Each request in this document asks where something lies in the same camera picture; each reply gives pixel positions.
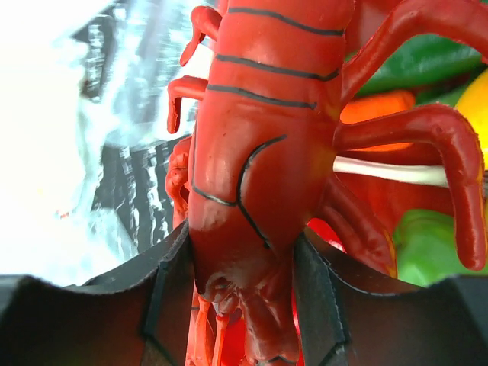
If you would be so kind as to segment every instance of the toy vegetable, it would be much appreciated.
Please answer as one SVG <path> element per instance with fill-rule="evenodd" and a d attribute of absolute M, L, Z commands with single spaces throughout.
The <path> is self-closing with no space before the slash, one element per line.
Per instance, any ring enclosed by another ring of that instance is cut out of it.
<path fill-rule="evenodd" d="M 382 94 L 369 95 L 347 103 L 341 112 L 341 122 L 344 124 L 356 124 L 363 120 L 406 111 L 414 105 L 415 95 L 407 90 L 396 90 Z M 394 143 L 359 150 L 390 151 L 394 149 L 403 149 L 409 145 L 411 145 L 411 143 Z"/>
<path fill-rule="evenodd" d="M 398 278 L 428 286 L 450 275 L 488 275 L 469 271 L 459 262 L 454 240 L 454 220 L 430 210 L 405 213 L 393 234 Z"/>
<path fill-rule="evenodd" d="M 481 55 L 473 48 L 434 34 L 424 34 L 406 41 L 358 95 L 428 85 L 479 65 Z"/>
<path fill-rule="evenodd" d="M 486 164 L 488 156 L 488 106 L 486 96 L 488 95 L 488 70 L 483 72 L 466 89 L 456 104 L 456 109 L 463 114 L 471 126 L 478 133 L 483 150 L 483 157 Z"/>
<path fill-rule="evenodd" d="M 469 86 L 469 84 L 459 86 L 459 87 L 451 90 L 448 93 L 445 93 L 443 95 L 439 95 L 436 98 L 429 99 L 429 100 L 424 101 L 422 103 L 418 103 L 417 105 L 442 103 L 442 104 L 447 104 L 447 105 L 450 105 L 451 107 L 454 107 L 456 105 L 456 103 L 458 102 L 459 98 L 466 91 L 468 86 Z"/>

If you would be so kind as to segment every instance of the green pepper toy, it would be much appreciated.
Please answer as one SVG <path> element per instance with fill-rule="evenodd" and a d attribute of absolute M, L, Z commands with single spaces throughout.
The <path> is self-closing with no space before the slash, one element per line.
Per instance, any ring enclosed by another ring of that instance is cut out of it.
<path fill-rule="evenodd" d="M 451 275 L 488 275 L 488 268 L 469 271 L 459 262 L 452 217 L 429 210 L 410 210 L 393 233 L 398 278 L 429 286 Z"/>
<path fill-rule="evenodd" d="M 435 34 L 415 36 L 387 59 L 358 96 L 430 85 L 481 65 L 481 55 L 469 46 Z"/>
<path fill-rule="evenodd" d="M 427 99 L 426 101 L 422 101 L 420 103 L 417 103 L 416 105 L 442 103 L 442 104 L 447 104 L 451 107 L 454 107 L 456 105 L 456 103 L 458 102 L 459 98 L 466 91 L 468 86 L 469 86 L 469 84 L 459 86 L 459 87 L 451 90 L 450 92 L 439 95 L 436 98 Z"/>

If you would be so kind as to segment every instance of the plastic toy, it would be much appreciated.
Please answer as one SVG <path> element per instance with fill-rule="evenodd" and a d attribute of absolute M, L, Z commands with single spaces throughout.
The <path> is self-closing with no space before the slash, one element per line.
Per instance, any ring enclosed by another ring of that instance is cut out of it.
<path fill-rule="evenodd" d="M 396 245 L 398 278 L 429 286 L 453 275 L 488 275 L 488 268 L 473 272 L 458 261 L 452 217 L 429 210 L 411 210 L 398 224 Z"/>
<path fill-rule="evenodd" d="M 470 84 L 456 104 L 456 109 L 470 121 L 478 132 L 485 163 L 488 157 L 488 133 L 486 133 L 488 108 L 482 98 L 487 92 L 488 71 L 485 71 Z"/>
<path fill-rule="evenodd" d="M 364 120 L 407 111 L 414 105 L 415 95 L 407 90 L 396 90 L 369 95 L 347 103 L 341 112 L 341 122 L 344 124 L 356 124 Z M 390 145 L 373 146 L 361 150 L 391 151 L 395 149 L 407 149 L 411 145 L 412 143 L 392 143 Z"/>
<path fill-rule="evenodd" d="M 467 87 L 468 84 L 458 86 L 457 88 L 454 88 L 447 93 L 442 93 L 440 95 L 436 95 L 433 98 L 428 98 L 426 101 L 420 102 L 419 105 L 442 103 L 454 107 L 458 102 L 459 98 L 466 91 Z"/>
<path fill-rule="evenodd" d="M 391 238 L 332 173 L 340 152 L 433 145 L 451 189 L 459 259 L 472 270 L 486 264 L 483 157 L 469 123 L 443 105 L 359 124 L 342 124 L 339 115 L 388 56 L 417 34 L 451 37 L 488 55 L 488 7 L 471 0 L 405 0 L 342 65 L 353 8 L 353 1 L 339 0 L 307 7 L 299 1 L 230 0 L 224 16 L 204 6 L 191 14 L 194 33 L 181 64 L 207 35 L 216 42 L 208 81 L 186 76 L 169 85 L 172 133 L 179 128 L 181 99 L 202 101 L 190 149 L 179 159 L 188 160 L 189 235 L 202 296 L 198 316 L 207 318 L 206 302 L 218 315 L 214 350 L 198 346 L 206 351 L 195 364 L 220 364 L 226 324 L 237 308 L 247 330 L 243 364 L 298 360 L 292 253 L 312 217 L 331 225 L 349 255 L 396 275 Z M 424 156 L 416 156 L 418 164 Z M 183 177 L 171 175 L 179 182 L 171 194 L 175 206 L 185 200 L 178 187 L 185 187 L 186 168 L 178 169 Z"/>
<path fill-rule="evenodd" d="M 389 233 L 393 234 L 408 210 L 432 210 L 454 216 L 451 193 L 446 188 L 411 185 L 368 175 L 338 173 L 337 176 L 374 211 Z"/>
<path fill-rule="evenodd" d="M 481 55 L 473 48 L 436 34 L 423 34 L 406 41 L 358 94 L 429 85 L 479 65 Z"/>

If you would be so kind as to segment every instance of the red plastic lobster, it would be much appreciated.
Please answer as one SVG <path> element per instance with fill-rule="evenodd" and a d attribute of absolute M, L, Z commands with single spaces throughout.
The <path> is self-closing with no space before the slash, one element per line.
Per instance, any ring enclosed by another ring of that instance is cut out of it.
<path fill-rule="evenodd" d="M 297 361 L 293 244 L 313 217 L 334 229 L 350 255 L 396 275 L 386 230 L 332 172 L 340 152 L 403 142 L 437 148 L 459 258 L 473 270 L 486 264 L 484 167 L 469 123 L 440 104 L 359 124 L 342 124 L 339 114 L 414 35 L 440 34 L 488 56 L 488 7 L 475 0 L 405 0 L 343 65 L 353 9 L 352 0 L 229 0 L 224 16 L 204 6 L 191 13 L 194 33 L 181 64 L 206 36 L 216 41 L 216 56 L 208 81 L 185 76 L 169 85 L 171 133 L 179 128 L 182 98 L 202 103 L 193 137 L 175 150 L 167 189 L 177 219 L 188 194 L 198 316 L 207 318 L 209 303 L 218 313 L 213 352 L 205 338 L 194 345 L 201 350 L 192 360 L 198 366 L 220 364 L 226 324 L 237 308 L 246 321 L 243 364 Z"/>

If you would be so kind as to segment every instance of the toy lobster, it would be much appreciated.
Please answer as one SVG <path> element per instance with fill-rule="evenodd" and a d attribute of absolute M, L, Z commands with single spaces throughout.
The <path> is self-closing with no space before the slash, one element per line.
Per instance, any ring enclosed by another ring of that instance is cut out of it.
<path fill-rule="evenodd" d="M 220 364 L 226 324 L 237 308 L 246 321 L 242 364 L 297 362 L 292 253 L 313 217 L 334 229 L 348 254 L 396 275 L 391 238 L 332 171 L 341 152 L 433 145 L 451 190 L 459 259 L 472 270 L 486 264 L 484 167 L 469 123 L 440 104 L 359 124 L 342 124 L 339 115 L 388 56 L 417 34 L 450 37 L 488 56 L 488 7 L 476 0 L 404 0 L 343 64 L 354 5 L 229 0 L 224 15 L 205 6 L 191 13 L 193 37 L 181 64 L 206 36 L 216 42 L 216 54 L 208 81 L 185 76 L 169 85 L 169 132 L 179 128 L 182 98 L 201 104 L 193 137 L 172 156 L 166 189 L 176 220 L 188 209 L 201 296 L 196 326 L 207 326 L 211 303 L 217 312 L 215 345 L 198 339 L 191 364 Z"/>

